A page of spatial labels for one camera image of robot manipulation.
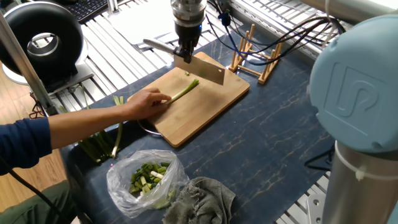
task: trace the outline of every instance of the cleaver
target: cleaver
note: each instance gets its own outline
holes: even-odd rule
[[[192,56],[191,63],[184,62],[182,57],[174,53],[174,48],[156,39],[144,39],[144,43],[153,48],[162,50],[174,55],[174,65],[182,70],[205,78],[217,84],[224,84],[225,68],[206,62],[200,58]]]

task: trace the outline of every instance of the metal pole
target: metal pole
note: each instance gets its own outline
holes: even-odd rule
[[[325,12],[325,0],[301,0],[303,3]],[[391,13],[394,9],[370,0],[330,0],[329,13],[338,19],[357,24],[366,19]]]
[[[398,152],[364,154],[338,141],[335,149],[322,223],[387,223],[398,200]]]
[[[107,2],[109,15],[114,12],[119,12],[118,0],[107,0]]]
[[[3,14],[0,13],[0,41],[6,47],[8,53],[13,61],[18,66],[19,71],[23,74],[24,78],[31,87],[35,97],[40,101],[49,115],[57,114],[57,110],[52,103],[49,94],[45,90],[42,82],[37,76],[32,64],[26,57],[25,52],[19,45],[17,38],[12,32]]]

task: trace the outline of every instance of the round black device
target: round black device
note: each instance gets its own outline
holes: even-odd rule
[[[5,18],[47,91],[77,73],[75,63],[83,48],[83,33],[69,11],[51,2],[30,2],[11,9]],[[51,41],[38,47],[35,38],[42,34]],[[21,74],[1,42],[0,61]]]

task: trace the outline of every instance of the wooden floor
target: wooden floor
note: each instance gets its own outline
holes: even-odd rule
[[[0,68],[0,124],[9,124],[18,119],[28,118],[34,104],[34,100],[29,96],[29,88],[10,81]],[[41,158],[33,168],[14,170],[39,190],[66,179],[58,150]],[[33,195],[33,192],[11,175],[0,176],[0,212]]]

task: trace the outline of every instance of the blue table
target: blue table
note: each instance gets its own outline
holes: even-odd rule
[[[240,29],[248,30],[249,26]],[[221,39],[230,45],[227,37]],[[234,39],[239,42],[240,37],[234,35]],[[271,42],[259,34],[254,40]],[[199,51],[224,66],[231,63],[232,51],[217,40]],[[248,67],[259,72],[263,69]],[[171,69],[173,66],[161,68],[114,95],[126,99]],[[133,220],[125,217],[109,196],[106,173],[138,150],[167,149],[176,153],[191,179],[217,179],[236,194],[232,224],[273,223],[323,174],[305,168],[303,163],[333,144],[310,104],[310,71],[311,67],[291,54],[279,62],[266,85],[257,84],[253,74],[239,72],[250,83],[249,92],[178,149],[147,134],[136,122],[125,124],[124,149],[117,158],[99,166],[79,148],[64,147],[61,153],[75,200],[95,223],[161,223],[165,210],[148,210]],[[107,96],[92,108],[113,105],[112,96]],[[115,127],[108,128],[113,136]]]

